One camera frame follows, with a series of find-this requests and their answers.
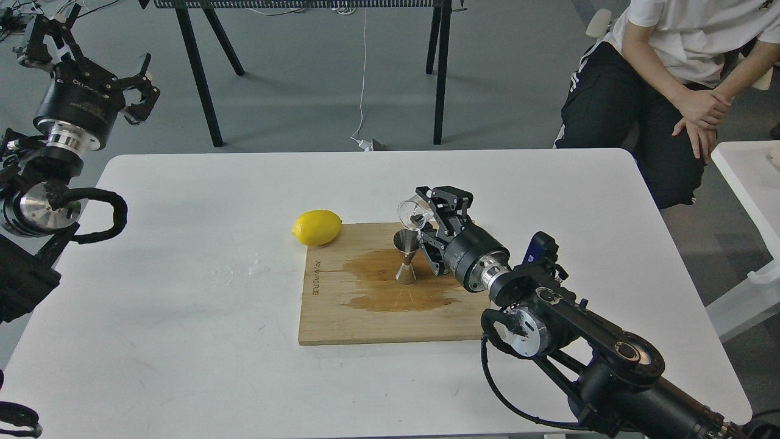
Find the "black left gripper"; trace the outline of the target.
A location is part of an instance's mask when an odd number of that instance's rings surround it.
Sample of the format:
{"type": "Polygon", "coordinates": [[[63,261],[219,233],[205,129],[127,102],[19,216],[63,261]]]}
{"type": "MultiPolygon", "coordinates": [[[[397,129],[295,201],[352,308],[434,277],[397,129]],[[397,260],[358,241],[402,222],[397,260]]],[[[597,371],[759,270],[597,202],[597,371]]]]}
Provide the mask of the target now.
{"type": "Polygon", "coordinates": [[[80,11],[81,5],[73,3],[66,16],[57,13],[52,17],[37,15],[31,19],[18,47],[18,63],[51,76],[50,86],[33,119],[37,130],[46,134],[56,121],[69,123],[94,137],[90,150],[100,150],[106,147],[121,110],[128,123],[139,125],[150,116],[160,91],[153,85],[148,73],[152,59],[150,53],[140,56],[140,71],[136,75],[117,79],[117,91],[106,91],[101,81],[111,80],[113,74],[100,67],[90,71],[90,61],[73,37],[72,28],[80,11]],[[59,62],[54,62],[46,44],[47,38],[54,42],[56,48],[67,48],[66,56],[59,62]],[[67,60],[75,64],[61,64],[67,60]],[[138,91],[139,102],[125,107],[125,91],[138,91]]]}

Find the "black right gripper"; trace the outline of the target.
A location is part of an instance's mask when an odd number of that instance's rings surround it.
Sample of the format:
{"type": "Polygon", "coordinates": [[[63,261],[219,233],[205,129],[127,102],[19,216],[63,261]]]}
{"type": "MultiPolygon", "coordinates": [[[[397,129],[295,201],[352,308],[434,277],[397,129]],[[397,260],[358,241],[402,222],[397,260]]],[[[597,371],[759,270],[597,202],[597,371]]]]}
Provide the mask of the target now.
{"type": "Polygon", "coordinates": [[[466,291],[490,289],[496,278],[510,272],[509,251],[485,229],[470,223],[473,195],[457,187],[417,187],[433,211],[435,229],[418,231],[420,250],[436,277],[451,274],[466,291]],[[442,242],[438,237],[445,237],[442,242]]]}

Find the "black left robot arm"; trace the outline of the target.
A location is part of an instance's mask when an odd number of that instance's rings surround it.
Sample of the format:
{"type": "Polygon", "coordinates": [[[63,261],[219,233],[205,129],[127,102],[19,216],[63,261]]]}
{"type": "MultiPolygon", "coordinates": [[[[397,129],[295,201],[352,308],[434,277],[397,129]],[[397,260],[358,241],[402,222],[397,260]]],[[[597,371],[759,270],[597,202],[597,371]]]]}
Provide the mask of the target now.
{"type": "Polygon", "coordinates": [[[48,241],[32,254],[2,237],[4,323],[31,313],[60,284],[55,263],[70,242],[108,241],[124,230],[128,206],[120,195],[69,183],[82,172],[83,154],[105,147],[118,116],[137,125],[160,95],[147,72],[150,54],[126,78],[87,58],[72,33],[79,16],[78,4],[66,16],[35,16],[14,50],[21,66],[47,72],[51,83],[34,117],[38,134],[3,134],[2,228],[48,241]]]}

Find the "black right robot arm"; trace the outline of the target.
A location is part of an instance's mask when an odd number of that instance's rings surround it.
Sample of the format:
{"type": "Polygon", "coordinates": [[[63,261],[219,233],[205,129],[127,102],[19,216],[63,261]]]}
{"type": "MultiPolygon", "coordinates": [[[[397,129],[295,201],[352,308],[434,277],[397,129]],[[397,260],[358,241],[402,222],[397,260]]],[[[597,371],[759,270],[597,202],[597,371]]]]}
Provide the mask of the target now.
{"type": "Polygon", "coordinates": [[[417,187],[412,208],[399,214],[418,234],[438,277],[451,274],[466,291],[488,293],[480,315],[480,361],[491,391],[507,408],[533,423],[615,437],[777,438],[763,420],[731,423],[663,378],[665,359],[649,341],[588,309],[562,286],[558,245],[546,233],[530,239],[521,264],[468,215],[470,192],[451,186],[417,187]],[[521,411],[501,393],[489,369],[488,346],[529,360],[566,395],[576,420],[558,422],[521,411]]]}

